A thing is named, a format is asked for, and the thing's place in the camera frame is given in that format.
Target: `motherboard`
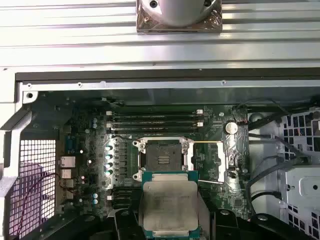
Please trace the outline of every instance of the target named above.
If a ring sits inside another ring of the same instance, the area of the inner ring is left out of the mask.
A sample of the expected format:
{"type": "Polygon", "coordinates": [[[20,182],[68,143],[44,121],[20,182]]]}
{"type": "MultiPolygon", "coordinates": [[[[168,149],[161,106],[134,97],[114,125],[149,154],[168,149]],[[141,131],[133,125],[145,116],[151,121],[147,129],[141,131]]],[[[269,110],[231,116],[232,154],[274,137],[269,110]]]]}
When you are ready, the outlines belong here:
{"type": "Polygon", "coordinates": [[[102,218],[127,208],[143,171],[197,171],[218,208],[248,219],[247,112],[233,105],[78,107],[62,132],[74,169],[61,184],[65,201],[102,218]]]}

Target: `metal rail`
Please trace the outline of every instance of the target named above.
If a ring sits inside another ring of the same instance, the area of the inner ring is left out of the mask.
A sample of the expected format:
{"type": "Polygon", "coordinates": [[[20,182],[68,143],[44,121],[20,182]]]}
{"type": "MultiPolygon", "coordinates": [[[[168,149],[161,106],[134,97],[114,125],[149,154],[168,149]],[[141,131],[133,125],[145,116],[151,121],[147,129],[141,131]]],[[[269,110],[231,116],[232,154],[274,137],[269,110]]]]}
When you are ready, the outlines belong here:
{"type": "Polygon", "coordinates": [[[0,67],[32,72],[34,67],[53,66],[60,70],[320,66],[320,2],[224,4],[221,34],[150,35],[136,33],[135,4],[3,1],[0,67]]]}

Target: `cpu socket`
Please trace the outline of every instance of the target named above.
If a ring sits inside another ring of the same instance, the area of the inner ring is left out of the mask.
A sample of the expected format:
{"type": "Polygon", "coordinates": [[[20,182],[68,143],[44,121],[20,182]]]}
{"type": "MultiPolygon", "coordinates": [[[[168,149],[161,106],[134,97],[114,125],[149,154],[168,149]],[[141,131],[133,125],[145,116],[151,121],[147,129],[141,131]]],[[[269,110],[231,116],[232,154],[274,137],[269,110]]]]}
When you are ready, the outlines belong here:
{"type": "Polygon", "coordinates": [[[185,137],[143,137],[132,143],[138,148],[138,172],[132,177],[141,182],[142,172],[193,171],[194,143],[185,137]]]}

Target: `green circuit board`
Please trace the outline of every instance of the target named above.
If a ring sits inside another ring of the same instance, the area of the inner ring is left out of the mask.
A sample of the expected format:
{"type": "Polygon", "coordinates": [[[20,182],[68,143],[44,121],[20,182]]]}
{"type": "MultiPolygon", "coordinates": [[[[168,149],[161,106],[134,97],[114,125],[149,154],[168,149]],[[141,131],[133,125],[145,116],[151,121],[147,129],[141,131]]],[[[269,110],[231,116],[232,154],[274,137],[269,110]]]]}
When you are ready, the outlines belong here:
{"type": "MultiPolygon", "coordinates": [[[[209,192],[211,199],[218,208],[230,209],[244,219],[250,216],[247,201],[244,197],[244,188],[249,176],[249,140],[247,112],[245,108],[233,110],[232,105],[174,105],[174,106],[118,106],[112,108],[78,108],[74,110],[74,117],[69,121],[73,131],[66,134],[72,136],[74,144],[71,151],[83,153],[77,158],[77,178],[79,185],[74,191],[76,207],[83,212],[94,212],[106,216],[113,205],[107,201],[110,194],[108,181],[105,179],[105,153],[104,146],[108,135],[122,136],[124,138],[138,139],[142,137],[169,137],[180,136],[194,141],[227,141],[228,134],[224,131],[224,125],[229,121],[237,121],[244,124],[238,126],[235,135],[235,145],[224,146],[224,152],[230,153],[237,159],[237,165],[241,169],[239,174],[239,186],[237,191],[230,191],[227,184],[218,185],[200,182],[201,188],[209,192]],[[106,114],[112,111],[112,119],[106,114]],[[80,177],[88,176],[83,182],[80,177]]],[[[138,188],[141,183],[133,180],[133,174],[138,171],[138,149],[132,141],[118,138],[118,161],[123,164],[121,172],[117,173],[114,188],[138,188]]],[[[195,144],[196,170],[200,180],[216,181],[219,176],[218,165],[221,159],[218,157],[218,147],[215,143],[195,144]]]]}

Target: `cable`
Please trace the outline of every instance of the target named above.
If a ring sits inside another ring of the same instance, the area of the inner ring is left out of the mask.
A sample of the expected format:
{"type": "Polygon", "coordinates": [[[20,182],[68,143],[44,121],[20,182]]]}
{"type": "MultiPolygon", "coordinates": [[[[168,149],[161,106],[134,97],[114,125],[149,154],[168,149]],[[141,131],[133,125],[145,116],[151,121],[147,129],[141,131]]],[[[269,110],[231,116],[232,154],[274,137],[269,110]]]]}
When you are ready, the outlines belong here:
{"type": "Polygon", "coordinates": [[[279,103],[277,103],[275,100],[271,99],[271,98],[255,98],[255,99],[251,99],[242,103],[239,103],[234,110],[238,110],[240,107],[249,104],[249,103],[253,103],[253,102],[258,102],[258,101],[270,101],[272,102],[274,105],[276,105],[282,112],[284,112],[287,115],[291,115],[290,112],[288,112],[283,106],[281,106],[279,103]]]}
{"type": "Polygon", "coordinates": [[[283,140],[281,137],[272,136],[271,134],[260,135],[260,134],[254,134],[254,133],[249,133],[249,137],[258,138],[258,139],[273,139],[274,138],[275,140],[277,140],[278,142],[281,142],[284,146],[286,146],[290,150],[290,152],[295,154],[296,157],[307,157],[307,155],[305,155],[299,149],[295,148],[290,143],[283,140]]]}
{"type": "Polygon", "coordinates": [[[273,172],[275,172],[277,170],[291,167],[293,164],[294,164],[293,161],[282,162],[280,164],[277,164],[275,166],[272,166],[272,167],[262,171],[257,176],[255,176],[253,179],[248,181],[248,183],[245,185],[245,195],[246,195],[246,199],[247,199],[249,208],[251,209],[253,215],[256,214],[256,211],[254,209],[254,206],[253,206],[252,200],[251,200],[251,196],[250,196],[251,186],[253,184],[255,184],[256,182],[258,182],[259,180],[263,179],[265,176],[267,176],[267,175],[269,175],[269,174],[271,174],[271,173],[273,173],[273,172]]]}
{"type": "Polygon", "coordinates": [[[24,199],[23,199],[23,202],[22,202],[21,220],[20,220],[20,224],[19,224],[18,229],[17,229],[17,235],[19,235],[19,234],[20,234],[20,231],[22,230],[22,224],[23,224],[23,221],[24,221],[24,214],[25,214],[25,210],[26,210],[27,198],[28,198],[31,190],[32,190],[37,184],[39,184],[43,179],[45,179],[45,178],[47,178],[47,177],[50,177],[50,176],[52,176],[52,175],[56,175],[56,176],[58,176],[59,178],[61,178],[58,173],[50,173],[50,174],[48,174],[48,175],[42,176],[42,177],[40,177],[40,178],[38,179],[38,181],[36,181],[36,182],[29,188],[29,190],[26,192],[26,195],[25,195],[25,197],[24,197],[24,199]]]}
{"type": "Polygon", "coordinates": [[[274,196],[276,199],[282,200],[281,192],[279,191],[263,191],[251,197],[251,201],[265,195],[274,196]]]}
{"type": "Polygon", "coordinates": [[[252,176],[256,175],[257,170],[260,168],[260,166],[268,159],[279,159],[280,157],[278,155],[273,155],[273,156],[266,156],[262,159],[262,161],[256,166],[253,170],[253,173],[251,174],[252,176]]]}

